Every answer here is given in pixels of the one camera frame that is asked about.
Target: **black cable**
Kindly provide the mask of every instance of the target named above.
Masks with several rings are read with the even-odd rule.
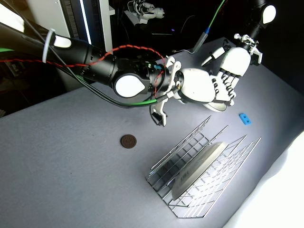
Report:
[[[26,17],[23,16],[23,14],[21,14],[20,12],[18,12],[11,4],[9,4],[6,0],[2,0],[3,2],[5,2],[9,7],[11,7],[23,20],[24,22],[33,30],[33,32],[45,43],[45,39],[42,37],[42,35],[31,25],[31,23],[26,19]],[[49,50],[52,51],[52,53],[55,55],[55,57],[63,64],[63,65],[67,65],[64,60],[57,54],[57,52],[51,47],[49,46],[48,47]],[[84,82],[82,81],[81,79],[79,79],[75,74],[74,72],[71,70],[71,68],[69,67],[65,67],[68,72],[69,72],[69,75],[72,76],[73,78],[75,78],[80,84],[82,84],[84,87],[86,87],[88,90],[90,90],[92,93],[94,93],[95,95],[97,95],[98,97],[102,98],[103,100],[113,104],[113,105],[116,105],[118,107],[146,107],[146,106],[150,106],[152,104],[140,104],[140,105],[134,105],[134,104],[125,104],[125,103],[121,103],[121,102],[118,102],[110,97],[108,97],[107,95],[105,95],[104,93],[102,93],[100,90],[96,89],[95,87],[91,86],[90,84],[88,84],[87,82]]]

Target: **gray table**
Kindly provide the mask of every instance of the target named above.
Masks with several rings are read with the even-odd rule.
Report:
[[[176,59],[182,67],[199,67],[222,40]],[[264,66],[251,66],[236,93],[235,106],[223,113],[170,100],[165,128],[154,125],[148,108],[120,109],[85,88],[1,118],[0,227],[222,227],[304,129],[303,97]],[[243,125],[239,113],[252,124]],[[262,141],[206,218],[177,219],[145,176],[209,115],[209,138],[228,124],[221,139],[248,134],[248,141]],[[119,142],[128,133],[138,141],[129,150]]]

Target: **dish rack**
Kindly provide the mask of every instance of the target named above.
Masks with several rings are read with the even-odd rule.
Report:
[[[171,189],[180,171],[206,146],[212,144],[228,126],[209,140],[203,133],[211,116],[197,126],[179,144],[160,159],[146,178],[149,184],[178,218],[203,218],[212,209],[225,188],[254,150],[261,138],[240,148],[247,135],[229,143],[228,147],[178,199]]]

